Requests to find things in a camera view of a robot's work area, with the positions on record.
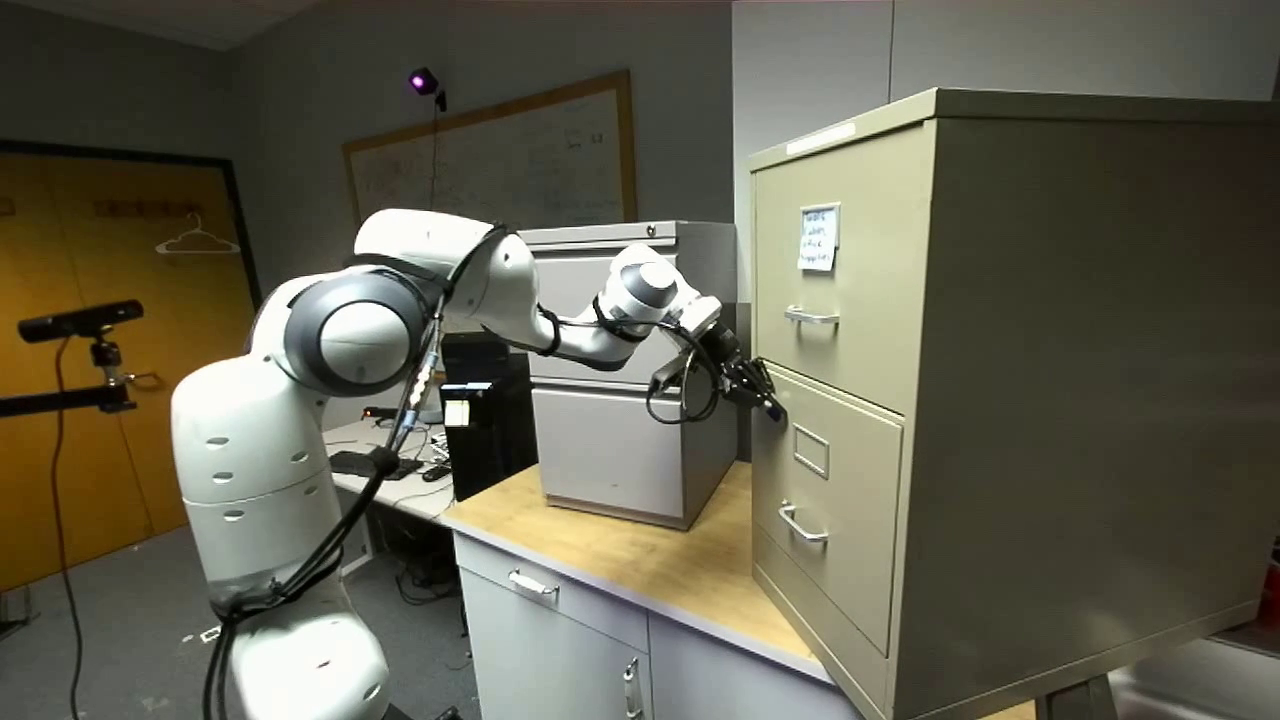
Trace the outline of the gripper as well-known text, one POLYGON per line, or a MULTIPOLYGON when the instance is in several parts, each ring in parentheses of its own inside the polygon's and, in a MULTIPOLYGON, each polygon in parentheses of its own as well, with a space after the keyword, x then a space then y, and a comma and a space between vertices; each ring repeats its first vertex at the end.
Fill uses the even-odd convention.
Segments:
POLYGON ((787 411, 774 396, 774 383, 760 357, 750 359, 727 325, 709 325, 699 338, 710 359, 714 386, 721 397, 751 410, 760 410, 774 423, 786 423, 787 411))

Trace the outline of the beige drawer with paper note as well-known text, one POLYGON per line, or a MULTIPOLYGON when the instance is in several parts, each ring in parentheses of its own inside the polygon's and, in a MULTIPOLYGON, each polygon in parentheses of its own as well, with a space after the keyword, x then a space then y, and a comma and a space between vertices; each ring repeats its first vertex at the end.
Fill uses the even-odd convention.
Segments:
POLYGON ((937 124, 925 120, 751 174, 754 346, 891 413, 916 398, 937 124), (800 272, 800 209, 840 202, 832 273, 800 272), (801 325, 791 305, 838 313, 801 325))

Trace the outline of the beige drawer with label holder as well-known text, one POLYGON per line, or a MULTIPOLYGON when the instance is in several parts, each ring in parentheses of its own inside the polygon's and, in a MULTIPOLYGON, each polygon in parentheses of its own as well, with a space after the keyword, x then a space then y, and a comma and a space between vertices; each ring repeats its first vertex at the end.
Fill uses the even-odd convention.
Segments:
POLYGON ((765 533, 858 630, 873 653, 890 652, 893 555, 902 460, 899 416, 773 363, 765 365, 786 423, 753 429, 754 512, 765 533), (795 537, 780 519, 783 500, 826 546, 795 537))

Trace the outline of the grey cabinet drawer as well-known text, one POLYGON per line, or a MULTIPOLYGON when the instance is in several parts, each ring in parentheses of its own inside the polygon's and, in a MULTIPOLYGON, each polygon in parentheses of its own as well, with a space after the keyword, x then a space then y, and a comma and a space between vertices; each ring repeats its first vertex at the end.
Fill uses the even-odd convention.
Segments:
MULTIPOLYGON (((562 319, 595 320, 593 302, 604 290, 613 256, 600 252, 536 252, 539 302, 562 319)), ((531 374, 539 379, 586 380, 648 386, 652 373, 675 357, 675 346, 653 331, 635 348, 627 364, 616 372, 600 372, 561 357, 529 357, 531 374)))
POLYGON ((666 527, 689 527, 682 432, 641 397, 532 389, 547 502, 666 527))

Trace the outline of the grey counter drawer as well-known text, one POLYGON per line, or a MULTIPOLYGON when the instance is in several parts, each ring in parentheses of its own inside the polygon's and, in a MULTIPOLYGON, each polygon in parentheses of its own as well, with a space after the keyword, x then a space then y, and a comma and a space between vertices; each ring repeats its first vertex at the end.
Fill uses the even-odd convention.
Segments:
POLYGON ((600 591, 550 566, 511 553, 470 536, 454 536, 456 557, 460 566, 495 583, 508 594, 549 609, 595 632, 600 632, 643 653, 650 651, 648 615, 635 603, 600 591), (521 573, 545 584, 558 584, 557 597, 539 597, 512 585, 507 575, 518 568, 521 573))

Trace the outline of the white paper note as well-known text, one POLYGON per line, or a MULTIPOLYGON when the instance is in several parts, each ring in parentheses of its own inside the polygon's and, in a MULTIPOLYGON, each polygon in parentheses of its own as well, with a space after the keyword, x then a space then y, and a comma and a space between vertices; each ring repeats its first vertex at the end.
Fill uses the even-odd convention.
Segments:
POLYGON ((828 202, 800 209, 800 236, 797 242, 797 269, 800 272, 832 273, 840 246, 840 202, 828 202))

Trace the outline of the grey filing cabinet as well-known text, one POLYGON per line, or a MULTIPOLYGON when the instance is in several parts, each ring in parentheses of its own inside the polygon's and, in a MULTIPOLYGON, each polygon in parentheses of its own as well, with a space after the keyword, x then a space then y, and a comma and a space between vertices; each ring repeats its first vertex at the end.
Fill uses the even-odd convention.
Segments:
MULTIPOLYGON (((525 231, 538 266, 541 304, 567 318, 588 310, 614 258, 643 243, 672 263, 695 290, 718 299, 721 320, 735 327, 737 242, 732 225, 652 222, 525 231)), ((737 413, 719 401, 713 415, 676 425, 680 393, 648 402, 652 375, 677 356, 677 345, 652 331, 618 372, 596 372, 532 355, 532 410, 547 501, 685 530, 736 459, 737 413)))

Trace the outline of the black computer tower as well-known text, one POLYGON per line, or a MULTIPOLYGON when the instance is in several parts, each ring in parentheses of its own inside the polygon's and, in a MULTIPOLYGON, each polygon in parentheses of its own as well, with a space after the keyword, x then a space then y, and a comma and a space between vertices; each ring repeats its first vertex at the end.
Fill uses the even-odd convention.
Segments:
POLYGON ((454 500, 461 503, 538 464, 526 354, 489 332, 447 334, 439 388, 454 500))

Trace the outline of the grey counter door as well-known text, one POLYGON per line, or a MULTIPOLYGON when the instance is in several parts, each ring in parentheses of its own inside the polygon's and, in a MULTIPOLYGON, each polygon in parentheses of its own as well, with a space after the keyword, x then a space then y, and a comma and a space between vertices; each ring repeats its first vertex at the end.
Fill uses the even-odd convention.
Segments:
POLYGON ((861 720, 831 684, 663 616, 649 638, 657 720, 861 720))
POLYGON ((639 657, 643 720, 657 720, 649 653, 462 574, 483 720, 626 720, 621 674, 639 657))

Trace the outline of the beige filing cabinet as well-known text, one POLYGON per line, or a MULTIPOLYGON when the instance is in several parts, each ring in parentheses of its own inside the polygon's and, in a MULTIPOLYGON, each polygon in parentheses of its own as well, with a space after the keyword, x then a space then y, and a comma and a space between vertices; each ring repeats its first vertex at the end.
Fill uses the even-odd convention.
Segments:
POLYGON ((751 478, 753 575, 861 720, 982 720, 1247 623, 1280 534, 1280 102, 931 88, 755 154, 750 209, 755 169, 925 120, 887 656, 751 478))

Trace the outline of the wood framed whiteboard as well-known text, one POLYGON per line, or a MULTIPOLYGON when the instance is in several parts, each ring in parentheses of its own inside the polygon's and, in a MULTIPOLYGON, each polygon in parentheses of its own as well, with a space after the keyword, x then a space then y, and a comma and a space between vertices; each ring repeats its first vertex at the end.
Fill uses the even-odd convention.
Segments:
POLYGON ((383 209, 513 229, 637 219, 626 69, 344 143, 357 223, 383 209))

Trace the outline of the white desk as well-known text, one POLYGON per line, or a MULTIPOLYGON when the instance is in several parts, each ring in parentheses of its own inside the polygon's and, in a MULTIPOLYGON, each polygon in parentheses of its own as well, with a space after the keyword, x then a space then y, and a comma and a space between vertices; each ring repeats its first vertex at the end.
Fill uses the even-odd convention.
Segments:
MULTIPOLYGON (((366 454, 381 445, 390 430, 364 419, 325 430, 329 454, 353 451, 366 454)), ((428 521, 436 521, 454 503, 454 478, 445 459, 445 433, 440 427, 417 425, 399 447, 403 460, 419 460, 422 466, 399 480, 389 480, 378 491, 376 503, 408 512, 428 521)))

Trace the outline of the black keyboard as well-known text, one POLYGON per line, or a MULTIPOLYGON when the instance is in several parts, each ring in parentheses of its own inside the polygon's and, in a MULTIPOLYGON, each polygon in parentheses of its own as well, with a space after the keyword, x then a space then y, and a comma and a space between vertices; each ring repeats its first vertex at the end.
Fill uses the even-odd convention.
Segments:
MULTIPOLYGON (((332 471, 338 475, 352 475, 361 477, 364 479, 372 479, 378 477, 381 471, 383 465, 376 462, 369 454, 357 454, 355 451, 343 450, 333 454, 329 457, 332 471)), ((397 482, 406 477, 420 471, 424 468, 424 461, 411 457, 398 457, 396 465, 381 474, 384 482, 397 482)))

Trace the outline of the white coat hanger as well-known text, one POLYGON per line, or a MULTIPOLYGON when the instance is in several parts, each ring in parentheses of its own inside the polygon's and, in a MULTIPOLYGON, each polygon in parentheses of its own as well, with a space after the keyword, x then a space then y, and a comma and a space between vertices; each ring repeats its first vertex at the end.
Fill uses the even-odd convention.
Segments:
POLYGON ((188 211, 186 219, 189 228, 183 229, 155 246, 155 252, 163 256, 178 255, 239 255, 241 246, 207 231, 204 219, 197 211, 188 211))

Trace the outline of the yellow door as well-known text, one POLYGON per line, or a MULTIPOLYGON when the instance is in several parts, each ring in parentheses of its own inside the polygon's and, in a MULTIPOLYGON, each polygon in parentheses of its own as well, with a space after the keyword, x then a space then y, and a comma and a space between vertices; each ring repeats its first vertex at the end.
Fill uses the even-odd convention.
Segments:
POLYGON ((173 389, 242 352, 261 299, 237 190, 225 159, 0 149, 0 397, 102 382, 87 340, 28 345, 22 319, 143 305, 109 334, 136 409, 0 419, 0 592, 186 524, 173 389), (241 254, 156 254, 188 211, 241 254))

